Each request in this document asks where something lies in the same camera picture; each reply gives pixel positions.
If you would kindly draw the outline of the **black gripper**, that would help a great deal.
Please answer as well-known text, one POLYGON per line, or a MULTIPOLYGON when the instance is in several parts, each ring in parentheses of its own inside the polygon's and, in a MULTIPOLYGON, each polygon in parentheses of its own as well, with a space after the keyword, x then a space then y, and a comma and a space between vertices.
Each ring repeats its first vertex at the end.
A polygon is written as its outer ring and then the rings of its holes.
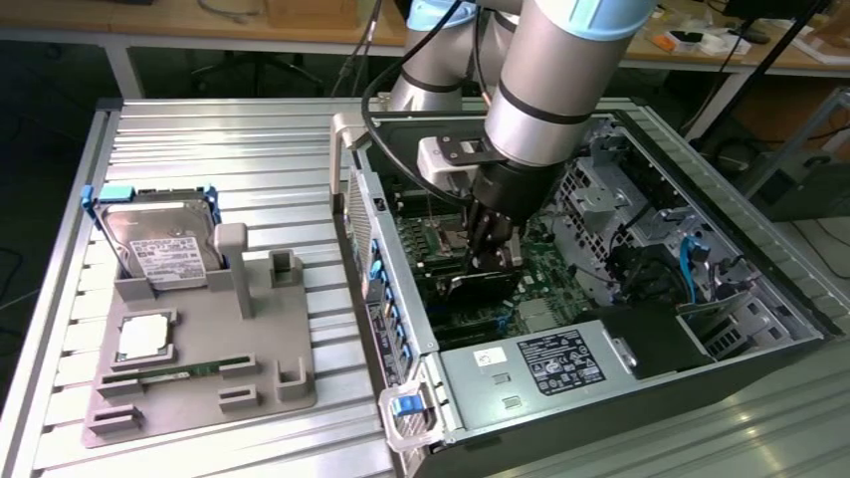
POLYGON ((525 224, 543 207, 563 168, 563 162, 532 167, 509 160, 479 166, 462 216, 473 270, 509 271, 521 264, 525 224))

